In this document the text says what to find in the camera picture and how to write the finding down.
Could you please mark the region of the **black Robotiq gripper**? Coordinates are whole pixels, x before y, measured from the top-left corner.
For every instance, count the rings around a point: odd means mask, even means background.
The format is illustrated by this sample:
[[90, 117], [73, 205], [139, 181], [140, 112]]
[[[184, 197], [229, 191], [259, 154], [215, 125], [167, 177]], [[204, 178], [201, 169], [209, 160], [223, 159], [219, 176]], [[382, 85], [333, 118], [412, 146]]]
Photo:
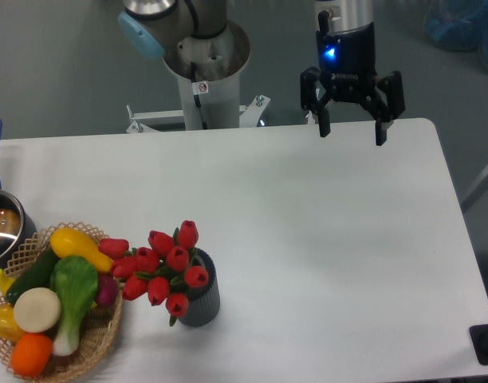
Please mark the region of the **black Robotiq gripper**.
[[[404, 111], [403, 78], [398, 70], [376, 77], [375, 24], [334, 33], [324, 22], [317, 31], [319, 67], [300, 75], [301, 108], [318, 118], [320, 137], [331, 132], [328, 102], [359, 103], [375, 121], [375, 140], [382, 146], [387, 130]], [[317, 84], [325, 93], [317, 95]]]

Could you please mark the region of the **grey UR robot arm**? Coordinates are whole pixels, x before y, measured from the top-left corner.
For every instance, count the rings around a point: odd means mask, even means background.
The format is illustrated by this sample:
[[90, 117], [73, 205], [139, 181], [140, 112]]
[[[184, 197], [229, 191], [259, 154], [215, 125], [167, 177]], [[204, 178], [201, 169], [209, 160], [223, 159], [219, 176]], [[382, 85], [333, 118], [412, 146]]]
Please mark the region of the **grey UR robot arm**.
[[[376, 72], [375, 26], [368, 1], [317, 1], [318, 64], [300, 75], [300, 105], [330, 132], [328, 104], [356, 104], [375, 122], [376, 144], [405, 110], [403, 80]], [[125, 37], [176, 76], [188, 130], [256, 125], [240, 109], [240, 74], [250, 58], [244, 30], [224, 1], [126, 1], [118, 17]]]

